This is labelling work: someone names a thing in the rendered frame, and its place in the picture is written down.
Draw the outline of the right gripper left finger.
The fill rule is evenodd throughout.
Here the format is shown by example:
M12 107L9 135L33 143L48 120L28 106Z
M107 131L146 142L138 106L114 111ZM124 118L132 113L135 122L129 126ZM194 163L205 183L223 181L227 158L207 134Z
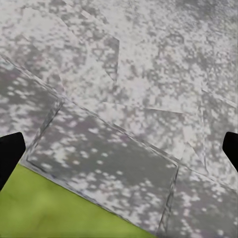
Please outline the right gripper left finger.
M21 132L0 137L0 190L26 151Z

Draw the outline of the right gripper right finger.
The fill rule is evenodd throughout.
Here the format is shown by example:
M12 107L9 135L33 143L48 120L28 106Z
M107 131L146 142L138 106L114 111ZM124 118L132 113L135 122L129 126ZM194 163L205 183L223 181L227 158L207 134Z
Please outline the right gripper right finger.
M222 149L238 171L238 134L227 132L224 138Z

